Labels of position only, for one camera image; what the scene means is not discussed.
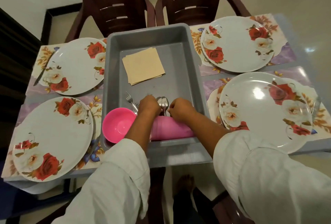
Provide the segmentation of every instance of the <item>white flower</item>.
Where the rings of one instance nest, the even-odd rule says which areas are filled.
[[[64,77],[62,71],[58,69],[52,69],[49,71],[45,71],[44,73],[45,75],[43,77],[43,81],[52,84],[58,84],[62,81],[62,78]]]
[[[268,53],[271,50],[272,40],[270,38],[256,38],[256,48],[262,55]]]
[[[31,149],[25,149],[23,155],[19,159],[20,170],[23,172],[32,172],[39,168],[44,161],[44,155],[39,151],[37,147]]]
[[[97,61],[96,66],[97,67],[105,67],[105,60],[106,60],[106,53],[105,52],[101,52],[96,54],[95,56],[95,60]]]
[[[238,108],[233,107],[229,104],[223,106],[223,115],[226,123],[232,127],[240,126],[240,113]]]
[[[307,106],[300,101],[284,100],[282,109],[286,115],[285,118],[290,121],[301,123],[308,120]]]
[[[87,111],[80,102],[76,102],[69,109],[69,115],[75,117],[76,121],[79,121],[79,120],[85,119],[87,117]]]
[[[203,46],[209,50],[214,50],[217,48],[217,37],[214,36],[212,33],[205,34]]]

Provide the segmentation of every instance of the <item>tiled floor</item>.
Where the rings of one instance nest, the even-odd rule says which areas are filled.
[[[150,0],[155,5],[157,0]],[[331,78],[331,5],[330,0],[242,0],[247,9],[253,15],[264,13],[283,13],[293,25],[300,44],[308,52],[312,64],[318,70],[317,79],[325,82]],[[77,13],[66,14],[53,18],[53,24],[50,35],[50,44],[62,43],[75,19]],[[220,0],[216,18],[234,15],[230,5],[225,0]],[[92,17],[85,22],[81,37],[102,38],[102,34],[96,26]],[[324,99],[331,99],[331,89],[328,90],[328,96]],[[308,155],[294,157],[307,166],[316,168],[331,177],[331,159],[316,158]],[[172,184],[180,175],[190,173],[195,176],[198,188],[205,193],[207,197],[213,199],[217,194],[223,191],[223,186],[218,181],[212,164],[198,164],[176,166],[168,168],[164,179],[165,202],[164,208],[168,212],[165,218],[167,222],[172,223]],[[50,214],[56,207],[41,210],[22,217],[20,223],[35,223],[40,216]]]

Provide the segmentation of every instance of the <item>white sleeve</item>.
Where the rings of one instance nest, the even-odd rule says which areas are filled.
[[[136,142],[122,139],[106,151],[64,216],[53,224],[135,224],[146,215],[150,174],[146,155]]]
[[[232,199],[255,223],[331,223],[331,178],[251,131],[223,136],[213,162]]]

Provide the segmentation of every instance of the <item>yellow napkin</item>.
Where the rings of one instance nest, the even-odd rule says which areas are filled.
[[[129,84],[135,85],[165,73],[156,48],[142,50],[122,58]]]

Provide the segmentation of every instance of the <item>foot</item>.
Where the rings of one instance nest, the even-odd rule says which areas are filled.
[[[183,189],[186,189],[189,193],[192,193],[194,188],[194,177],[191,177],[190,175],[183,175],[177,182],[176,193],[179,193]]]

